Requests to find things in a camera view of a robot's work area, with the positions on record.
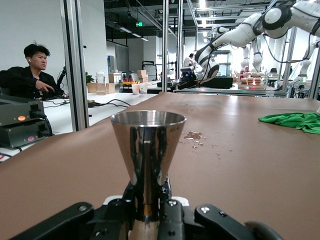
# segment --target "white cup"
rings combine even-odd
[[[148,85],[145,83],[140,83],[140,95],[146,96],[148,92]]]
[[[133,95],[139,95],[139,92],[140,92],[139,84],[132,84],[131,86],[132,86]]]

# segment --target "metal cup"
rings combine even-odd
[[[137,200],[136,219],[158,221],[159,197],[186,118],[183,115],[140,110],[111,117]]]

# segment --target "black jacket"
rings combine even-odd
[[[42,99],[48,99],[62,94],[61,91],[57,91],[58,87],[55,79],[49,74],[42,71],[40,73],[40,81],[52,86],[56,90],[55,92],[49,89],[48,93],[43,92],[41,96],[40,92],[36,89],[36,81],[37,79],[33,78],[29,66],[24,68],[14,66],[8,70],[0,71],[0,88],[10,89],[11,96],[27,99],[41,97]]]

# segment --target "man's hair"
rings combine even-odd
[[[37,52],[44,53],[46,56],[50,56],[50,51],[45,46],[37,44],[36,42],[26,46],[23,50],[24,56],[30,58],[32,58]]]

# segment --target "brown table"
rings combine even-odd
[[[169,177],[173,195],[210,203],[240,223],[261,221],[287,240],[320,238],[320,135],[258,121],[315,112],[313,99],[160,93],[127,110],[185,115]],[[45,139],[0,164],[0,239],[76,202],[98,208],[129,177],[110,119]]]

